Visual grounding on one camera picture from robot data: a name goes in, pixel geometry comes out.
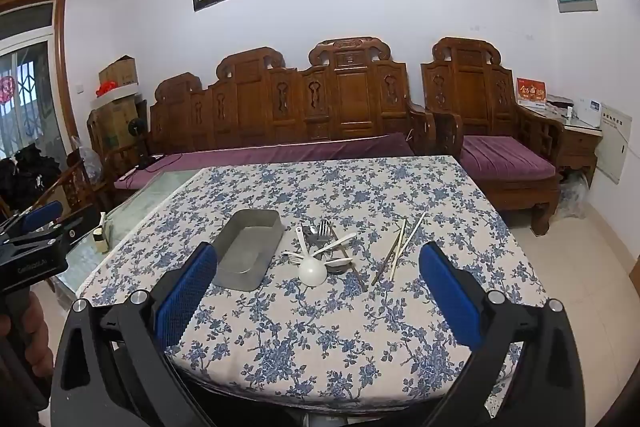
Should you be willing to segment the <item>left hand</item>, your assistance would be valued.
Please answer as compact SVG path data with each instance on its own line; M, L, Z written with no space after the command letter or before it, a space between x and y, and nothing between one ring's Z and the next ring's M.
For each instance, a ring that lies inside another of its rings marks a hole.
M21 316L21 325L27 336L25 359L37 377L53 375L53 355L49 348L49 329L38 297L29 293L28 307Z

